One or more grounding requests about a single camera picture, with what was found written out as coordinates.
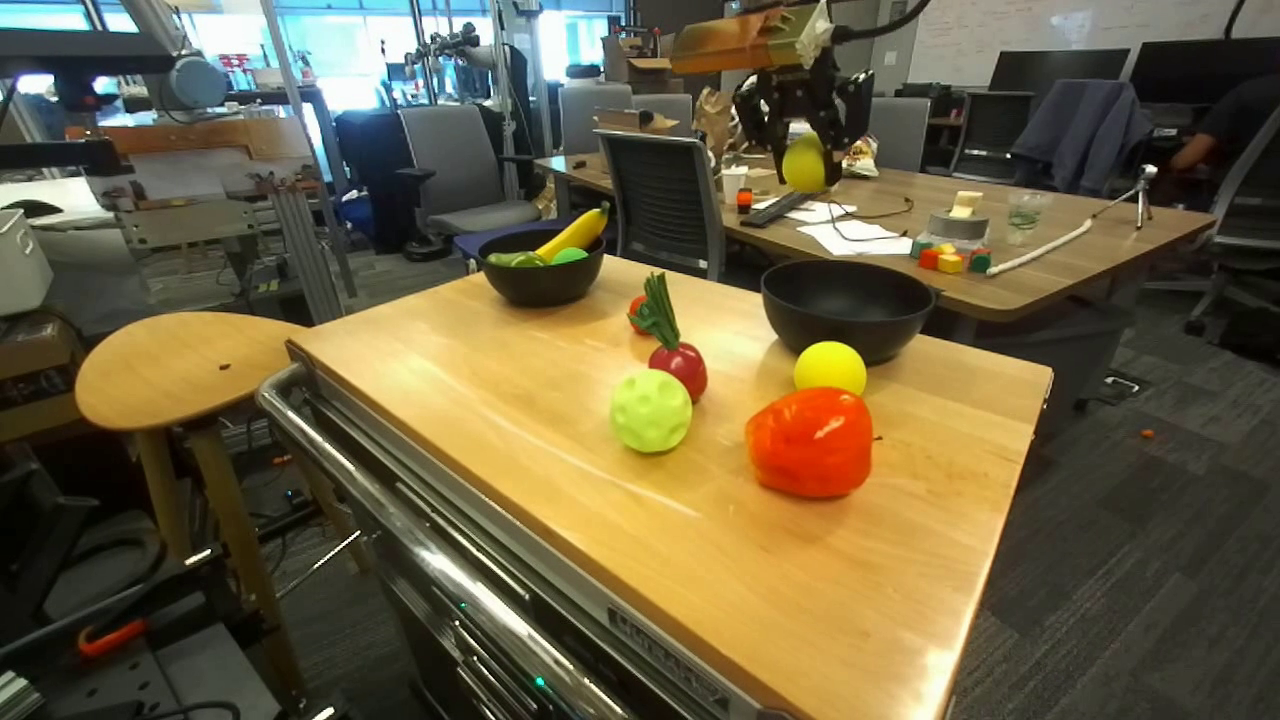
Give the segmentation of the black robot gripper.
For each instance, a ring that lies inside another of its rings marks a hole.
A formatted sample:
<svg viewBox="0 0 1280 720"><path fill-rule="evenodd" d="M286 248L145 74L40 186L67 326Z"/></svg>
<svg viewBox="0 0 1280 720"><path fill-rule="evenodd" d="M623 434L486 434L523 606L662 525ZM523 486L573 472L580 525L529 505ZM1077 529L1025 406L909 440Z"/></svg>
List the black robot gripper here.
<svg viewBox="0 0 1280 720"><path fill-rule="evenodd" d="M745 144L771 156L771 171L785 171L785 135L792 122L804 122L822 144L822 190L844 175L848 147L867 131L876 77L839 74L836 65L747 74L732 109L745 130Z"/></svg>

